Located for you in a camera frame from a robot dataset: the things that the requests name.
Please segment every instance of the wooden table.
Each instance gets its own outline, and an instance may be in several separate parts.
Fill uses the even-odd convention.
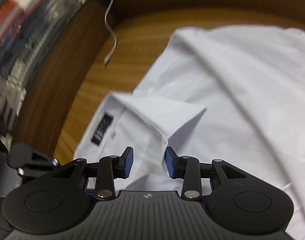
[[[176,28],[206,29],[233,24],[277,25],[305,30],[305,24],[288,18],[249,10],[195,8],[147,14],[122,21],[116,27],[118,45],[108,64],[103,59],[113,44],[110,38],[99,51],[83,79],[61,130],[54,157],[61,164],[72,160],[92,115],[111,90],[132,92],[167,46]]]

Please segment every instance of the metal screw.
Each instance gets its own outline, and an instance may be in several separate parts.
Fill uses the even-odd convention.
[[[113,195],[113,193],[109,189],[101,189],[101,190],[97,191],[96,194],[98,197],[102,197],[102,198],[110,197]]]
[[[54,164],[54,166],[57,166],[59,164],[59,162],[57,161],[57,159],[53,159],[52,163]]]
[[[200,193],[196,190],[187,190],[185,191],[184,195],[187,198],[197,198],[200,196]]]
[[[17,171],[21,176],[23,176],[25,174],[25,172],[22,168],[19,168]]]

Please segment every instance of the circular joint cover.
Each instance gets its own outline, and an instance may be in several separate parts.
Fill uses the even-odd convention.
[[[225,228],[260,235],[285,230],[294,212],[290,197],[263,182],[231,179],[207,198],[206,209]]]
[[[68,179],[33,180],[10,192],[3,202],[8,223],[23,232],[46,235],[64,231],[83,220],[89,197]]]

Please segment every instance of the shirt label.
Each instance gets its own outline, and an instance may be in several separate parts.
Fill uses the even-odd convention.
[[[114,118],[105,113],[103,119],[99,123],[91,141],[99,146],[108,126],[113,122]]]

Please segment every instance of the logo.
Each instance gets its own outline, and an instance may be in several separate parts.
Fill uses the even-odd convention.
[[[153,195],[151,195],[150,193],[146,193],[145,195],[143,195],[145,198],[152,198],[153,197]]]

